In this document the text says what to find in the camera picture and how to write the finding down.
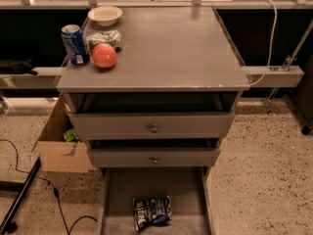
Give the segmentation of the grey drawer cabinet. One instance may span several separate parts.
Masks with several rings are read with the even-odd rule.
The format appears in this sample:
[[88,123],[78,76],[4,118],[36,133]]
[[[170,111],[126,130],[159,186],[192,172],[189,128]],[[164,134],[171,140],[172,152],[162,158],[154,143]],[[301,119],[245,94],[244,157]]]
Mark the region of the grey drawer cabinet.
[[113,68],[67,65],[67,93],[233,93],[249,85],[209,7],[128,7],[116,24],[122,49]]

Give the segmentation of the grey top drawer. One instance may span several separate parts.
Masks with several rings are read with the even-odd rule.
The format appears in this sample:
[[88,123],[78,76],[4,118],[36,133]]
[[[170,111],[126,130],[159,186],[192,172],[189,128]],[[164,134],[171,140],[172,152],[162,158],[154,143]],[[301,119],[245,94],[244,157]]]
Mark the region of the grey top drawer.
[[69,118],[84,141],[225,137],[233,93],[67,93]]

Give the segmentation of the grey drawer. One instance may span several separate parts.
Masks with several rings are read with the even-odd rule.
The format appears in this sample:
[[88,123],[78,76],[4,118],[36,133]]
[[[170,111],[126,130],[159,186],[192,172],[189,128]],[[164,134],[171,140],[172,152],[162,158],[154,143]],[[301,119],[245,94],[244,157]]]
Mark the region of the grey drawer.
[[[96,235],[215,235],[206,181],[200,167],[108,168]],[[138,231],[133,201],[166,196],[170,220]]]
[[225,137],[233,93],[67,93],[69,118],[84,141]]
[[209,166],[218,155],[205,138],[99,140],[88,150],[95,167]]

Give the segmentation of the grey middle drawer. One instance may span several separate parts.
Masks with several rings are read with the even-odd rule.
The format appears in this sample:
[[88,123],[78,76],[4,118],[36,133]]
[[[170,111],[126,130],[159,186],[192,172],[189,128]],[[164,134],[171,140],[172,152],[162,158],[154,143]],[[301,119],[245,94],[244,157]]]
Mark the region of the grey middle drawer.
[[99,140],[88,150],[95,167],[209,166],[218,155],[205,138]]

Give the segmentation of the grey bottom drawer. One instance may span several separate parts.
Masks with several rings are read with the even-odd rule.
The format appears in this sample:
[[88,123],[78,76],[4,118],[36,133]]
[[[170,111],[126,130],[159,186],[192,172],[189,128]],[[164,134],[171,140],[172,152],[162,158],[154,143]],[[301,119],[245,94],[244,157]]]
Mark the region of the grey bottom drawer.
[[[108,168],[96,235],[215,235],[206,181],[200,167]],[[138,231],[133,201],[166,196],[170,220]]]

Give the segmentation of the blue chip bag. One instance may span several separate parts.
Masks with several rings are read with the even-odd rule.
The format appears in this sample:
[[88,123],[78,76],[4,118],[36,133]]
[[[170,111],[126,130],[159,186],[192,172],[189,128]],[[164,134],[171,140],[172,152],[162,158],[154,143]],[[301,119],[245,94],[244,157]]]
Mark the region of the blue chip bag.
[[134,199],[133,211],[136,229],[142,230],[150,225],[161,225],[171,217],[169,196],[160,198]]

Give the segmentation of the red apple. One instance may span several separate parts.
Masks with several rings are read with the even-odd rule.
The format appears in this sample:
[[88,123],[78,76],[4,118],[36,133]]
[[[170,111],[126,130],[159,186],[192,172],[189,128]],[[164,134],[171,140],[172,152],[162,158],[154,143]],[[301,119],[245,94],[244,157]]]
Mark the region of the red apple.
[[113,47],[107,43],[97,44],[92,51],[95,65],[101,69],[108,69],[115,65],[117,55]]

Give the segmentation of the green packet in box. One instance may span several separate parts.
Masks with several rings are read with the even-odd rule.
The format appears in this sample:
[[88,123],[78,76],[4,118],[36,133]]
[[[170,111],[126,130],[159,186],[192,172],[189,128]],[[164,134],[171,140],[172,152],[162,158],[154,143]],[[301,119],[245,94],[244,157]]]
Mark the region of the green packet in box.
[[64,133],[64,139],[66,142],[79,142],[80,141],[78,135],[76,134],[73,128]]

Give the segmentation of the white bowl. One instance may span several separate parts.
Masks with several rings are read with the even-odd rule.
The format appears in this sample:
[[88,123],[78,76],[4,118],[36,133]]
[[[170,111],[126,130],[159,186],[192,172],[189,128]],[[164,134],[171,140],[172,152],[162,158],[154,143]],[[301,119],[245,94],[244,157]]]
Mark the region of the white bowl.
[[88,13],[88,18],[99,26],[112,26],[122,16],[123,12],[115,6],[101,6],[93,8]]

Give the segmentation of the blue soda can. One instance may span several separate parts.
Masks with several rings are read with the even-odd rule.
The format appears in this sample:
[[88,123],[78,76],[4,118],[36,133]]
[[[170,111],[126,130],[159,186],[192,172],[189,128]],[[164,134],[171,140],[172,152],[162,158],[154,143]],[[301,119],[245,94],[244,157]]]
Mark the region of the blue soda can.
[[83,32],[77,24],[67,24],[62,27],[62,40],[67,55],[74,65],[85,65],[89,62],[89,52]]

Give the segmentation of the cardboard box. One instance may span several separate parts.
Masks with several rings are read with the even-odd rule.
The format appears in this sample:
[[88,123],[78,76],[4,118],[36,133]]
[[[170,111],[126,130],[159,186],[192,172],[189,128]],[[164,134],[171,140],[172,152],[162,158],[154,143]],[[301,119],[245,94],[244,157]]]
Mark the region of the cardboard box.
[[85,144],[67,141],[64,137],[71,129],[67,104],[63,95],[60,95],[37,140],[43,171],[77,173],[89,171],[90,161]]

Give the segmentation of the black metal floor bar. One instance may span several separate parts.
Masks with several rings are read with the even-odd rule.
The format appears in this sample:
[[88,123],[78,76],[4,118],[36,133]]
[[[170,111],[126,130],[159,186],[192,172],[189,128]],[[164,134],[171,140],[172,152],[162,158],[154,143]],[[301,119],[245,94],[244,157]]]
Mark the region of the black metal floor bar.
[[0,181],[1,192],[11,192],[16,194],[14,201],[1,221],[0,235],[5,235],[6,233],[10,233],[11,231],[15,232],[17,230],[18,227],[13,221],[13,218],[17,213],[22,200],[25,197],[25,194],[27,193],[40,167],[40,159],[37,159],[31,171],[26,174],[26,179],[24,182]]

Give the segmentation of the black object on rail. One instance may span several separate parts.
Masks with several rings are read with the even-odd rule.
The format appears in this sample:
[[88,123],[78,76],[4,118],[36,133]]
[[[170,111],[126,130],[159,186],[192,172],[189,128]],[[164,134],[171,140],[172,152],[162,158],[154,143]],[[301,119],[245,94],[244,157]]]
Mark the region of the black object on rail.
[[38,75],[34,70],[31,60],[0,60],[0,73],[1,74],[32,74]]

